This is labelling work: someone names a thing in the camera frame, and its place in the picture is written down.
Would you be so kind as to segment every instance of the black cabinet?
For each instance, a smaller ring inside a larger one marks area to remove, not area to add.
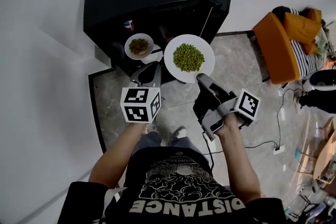
[[[163,50],[169,37],[193,34],[210,43],[226,18],[230,0],[85,0],[84,32],[129,76],[142,64],[126,55],[120,57],[115,42],[122,46],[135,33],[150,35]],[[132,20],[134,31],[123,23]],[[163,82],[172,80],[163,70]]]

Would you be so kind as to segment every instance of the white plate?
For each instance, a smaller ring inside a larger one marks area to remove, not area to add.
[[[199,71],[186,72],[181,71],[176,67],[173,60],[173,54],[177,47],[182,43],[194,45],[203,55],[204,63],[201,65]],[[215,67],[215,55],[210,45],[203,39],[194,35],[181,35],[173,38],[167,45],[164,51],[164,63],[175,78],[187,83],[197,82],[196,76],[199,73],[205,73],[210,76]]]
[[[142,55],[133,54],[130,51],[130,43],[132,42],[132,40],[138,39],[138,38],[143,38],[148,42],[148,48],[147,48],[146,52]],[[125,53],[128,57],[130,57],[133,60],[141,60],[141,59],[146,58],[149,54],[152,53],[153,47],[154,47],[153,39],[147,34],[139,33],[139,34],[135,34],[135,35],[129,37],[129,39],[126,41],[126,43],[125,43]]]
[[[153,50],[160,49],[160,47],[157,44],[154,44]],[[163,51],[158,51],[154,54],[148,55],[146,58],[142,59],[141,61],[144,64],[150,63],[150,62],[160,62],[163,56]]]

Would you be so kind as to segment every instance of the orange chair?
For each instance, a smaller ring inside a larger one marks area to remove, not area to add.
[[[273,84],[298,80],[298,63],[284,27],[273,13],[268,13],[254,28]]]

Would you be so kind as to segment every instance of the gray tile floor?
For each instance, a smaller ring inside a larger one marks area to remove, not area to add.
[[[262,57],[256,45],[252,45],[246,35],[237,35],[216,37],[211,46],[216,58],[211,77],[226,90],[232,90],[237,95],[241,88],[245,88],[261,98],[257,120],[241,130],[245,146],[255,146],[269,140],[278,143],[277,112],[284,91],[279,92],[280,87],[269,82],[262,83],[265,74],[262,75],[264,72],[259,67],[262,66],[260,64]],[[126,125],[119,102],[121,89],[128,83],[129,78],[120,70],[94,79],[98,116],[107,148],[113,144]],[[301,88],[301,85],[291,83],[289,88]],[[202,153],[207,153],[202,129],[192,110],[199,94],[198,85],[173,81],[162,85],[161,91],[165,102],[157,117],[159,130],[162,133],[172,133],[183,125],[187,128],[188,136],[194,145]],[[285,207],[292,204],[297,196],[297,190],[309,180],[296,173],[299,164],[293,157],[295,149],[297,146],[302,146],[305,137],[308,139],[314,137],[316,124],[321,126],[324,120],[316,110],[305,110],[302,115],[297,114],[292,100],[293,92],[288,91],[283,104],[284,119],[282,114],[279,114],[281,144],[285,144],[285,152],[274,155],[273,143],[247,149],[263,194],[267,197],[281,198]],[[218,139],[212,144],[212,150],[221,150]],[[229,185],[224,155],[218,153],[213,156],[215,179],[222,185]]]

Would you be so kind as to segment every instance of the hand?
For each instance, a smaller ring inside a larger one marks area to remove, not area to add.
[[[215,134],[219,137],[231,133],[232,129],[238,128],[238,122],[234,113],[229,113],[224,117],[224,125]]]

